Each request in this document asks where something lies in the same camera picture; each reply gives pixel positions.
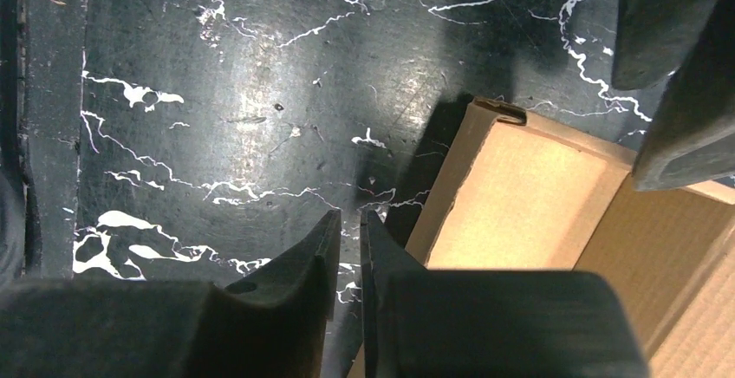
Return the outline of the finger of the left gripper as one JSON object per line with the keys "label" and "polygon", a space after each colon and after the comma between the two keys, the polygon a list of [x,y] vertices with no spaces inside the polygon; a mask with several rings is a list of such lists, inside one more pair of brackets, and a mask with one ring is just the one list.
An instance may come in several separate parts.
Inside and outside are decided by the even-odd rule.
{"label": "finger of the left gripper", "polygon": [[685,60],[718,0],[619,0],[612,86],[654,85]]}
{"label": "finger of the left gripper", "polygon": [[734,172],[734,0],[719,0],[667,84],[634,161],[638,191],[675,189]]}

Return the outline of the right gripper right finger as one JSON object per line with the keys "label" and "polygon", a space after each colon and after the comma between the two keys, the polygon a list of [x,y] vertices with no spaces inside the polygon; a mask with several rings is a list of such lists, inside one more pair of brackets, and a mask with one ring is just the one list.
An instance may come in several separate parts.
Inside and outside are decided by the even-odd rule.
{"label": "right gripper right finger", "polygon": [[646,377],[612,287],[578,270],[430,270],[361,215],[368,377]]}

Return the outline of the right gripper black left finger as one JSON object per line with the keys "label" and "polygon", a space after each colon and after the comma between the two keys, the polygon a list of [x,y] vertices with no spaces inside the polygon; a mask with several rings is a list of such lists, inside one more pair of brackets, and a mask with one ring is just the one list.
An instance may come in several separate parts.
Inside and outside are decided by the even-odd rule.
{"label": "right gripper black left finger", "polygon": [[341,214],[220,288],[27,280],[1,291],[4,377],[317,377],[334,313]]}

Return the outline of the brown cardboard box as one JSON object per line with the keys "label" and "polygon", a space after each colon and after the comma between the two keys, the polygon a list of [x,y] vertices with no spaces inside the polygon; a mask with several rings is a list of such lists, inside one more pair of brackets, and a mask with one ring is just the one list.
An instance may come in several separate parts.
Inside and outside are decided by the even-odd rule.
{"label": "brown cardboard box", "polygon": [[617,292],[655,377],[734,374],[734,191],[634,188],[634,152],[512,105],[467,107],[407,251],[431,269],[561,269]]}

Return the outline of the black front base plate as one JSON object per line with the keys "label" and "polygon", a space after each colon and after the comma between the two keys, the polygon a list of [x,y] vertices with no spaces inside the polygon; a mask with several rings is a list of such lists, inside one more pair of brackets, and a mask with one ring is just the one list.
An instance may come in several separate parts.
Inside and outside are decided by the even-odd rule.
{"label": "black front base plate", "polygon": [[1,280],[71,277],[88,0],[1,0]]}

